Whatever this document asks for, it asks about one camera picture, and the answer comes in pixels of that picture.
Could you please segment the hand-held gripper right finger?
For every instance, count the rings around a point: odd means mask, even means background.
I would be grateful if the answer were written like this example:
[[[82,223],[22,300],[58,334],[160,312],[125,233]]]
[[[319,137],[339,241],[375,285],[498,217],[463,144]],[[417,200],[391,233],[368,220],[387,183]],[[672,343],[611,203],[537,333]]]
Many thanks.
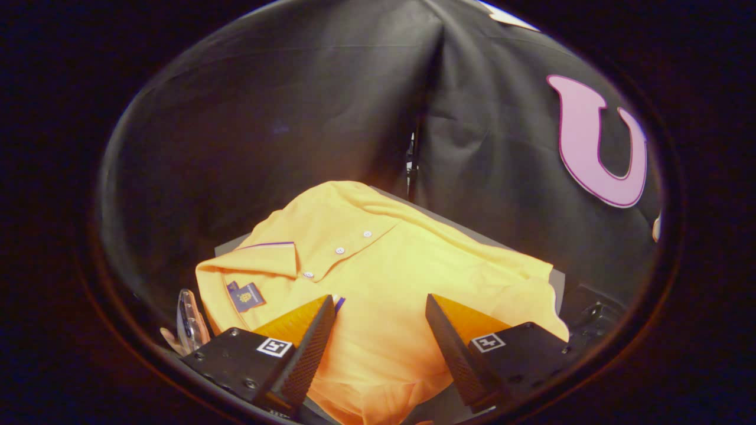
[[[524,403],[581,354],[537,323],[510,326],[438,294],[427,296],[425,316],[462,403],[474,413]]]

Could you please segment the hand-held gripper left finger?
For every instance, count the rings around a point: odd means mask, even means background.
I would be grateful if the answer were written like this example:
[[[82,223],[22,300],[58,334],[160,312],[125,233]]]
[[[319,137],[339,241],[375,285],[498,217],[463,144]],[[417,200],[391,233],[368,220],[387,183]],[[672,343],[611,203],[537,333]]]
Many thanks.
[[[232,326],[181,361],[246,403],[278,417],[297,417],[335,322],[329,294],[254,331]]]

